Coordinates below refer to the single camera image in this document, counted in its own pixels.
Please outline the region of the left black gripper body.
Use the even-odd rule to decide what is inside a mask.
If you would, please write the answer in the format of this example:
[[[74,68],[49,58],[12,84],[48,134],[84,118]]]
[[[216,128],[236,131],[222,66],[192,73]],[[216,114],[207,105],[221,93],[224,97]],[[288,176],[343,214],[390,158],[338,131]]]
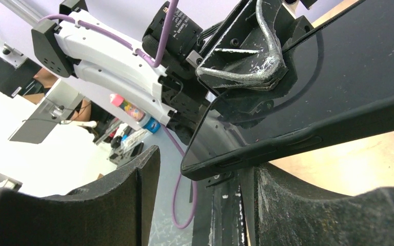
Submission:
[[[267,48],[216,48],[203,57],[203,67],[226,70],[230,73],[251,73],[261,67],[268,56]],[[163,65],[167,76],[160,78],[163,86],[162,101],[175,108],[176,113],[167,124],[182,143],[189,143],[204,112],[209,106],[205,98],[208,92],[219,94],[226,89],[238,89],[236,81],[221,78],[219,86],[207,88],[212,77],[196,76],[194,67],[187,61],[179,63],[171,54],[165,53]]]

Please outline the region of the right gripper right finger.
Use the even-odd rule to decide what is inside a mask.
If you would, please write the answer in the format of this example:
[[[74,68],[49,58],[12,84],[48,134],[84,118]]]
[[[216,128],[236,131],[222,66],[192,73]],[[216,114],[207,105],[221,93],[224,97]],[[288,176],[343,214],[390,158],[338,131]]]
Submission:
[[[394,187],[348,196],[253,169],[256,245],[394,245]]]

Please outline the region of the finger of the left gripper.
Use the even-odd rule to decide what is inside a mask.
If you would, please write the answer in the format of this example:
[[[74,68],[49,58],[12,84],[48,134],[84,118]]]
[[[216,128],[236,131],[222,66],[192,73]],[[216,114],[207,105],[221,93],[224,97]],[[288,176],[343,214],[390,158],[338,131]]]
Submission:
[[[240,1],[203,49],[196,76],[213,91],[272,90],[288,70],[283,51],[312,29],[285,1]]]

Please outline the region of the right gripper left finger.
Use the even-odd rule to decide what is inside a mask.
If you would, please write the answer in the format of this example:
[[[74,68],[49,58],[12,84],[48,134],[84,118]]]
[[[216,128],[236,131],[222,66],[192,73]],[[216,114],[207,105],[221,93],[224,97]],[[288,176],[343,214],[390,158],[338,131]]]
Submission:
[[[152,146],[66,195],[0,188],[0,245],[147,245],[160,165]]]

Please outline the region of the black phone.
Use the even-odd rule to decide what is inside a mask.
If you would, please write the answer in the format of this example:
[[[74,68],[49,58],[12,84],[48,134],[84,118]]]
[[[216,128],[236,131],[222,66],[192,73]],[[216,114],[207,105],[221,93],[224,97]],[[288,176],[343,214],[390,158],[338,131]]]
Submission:
[[[207,110],[181,163],[202,180],[394,131],[394,1],[358,1],[283,52],[272,91],[230,90]]]

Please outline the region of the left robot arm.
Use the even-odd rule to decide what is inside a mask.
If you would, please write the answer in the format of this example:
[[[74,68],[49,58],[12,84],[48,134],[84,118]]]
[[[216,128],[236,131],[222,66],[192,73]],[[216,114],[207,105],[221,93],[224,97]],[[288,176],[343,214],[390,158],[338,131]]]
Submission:
[[[177,1],[166,1],[137,41],[92,16],[84,1],[63,1],[59,14],[40,19],[31,35],[45,68],[110,90],[188,143],[208,92],[269,91],[281,82],[288,71],[282,52],[313,30],[286,6],[240,1],[204,30]]]

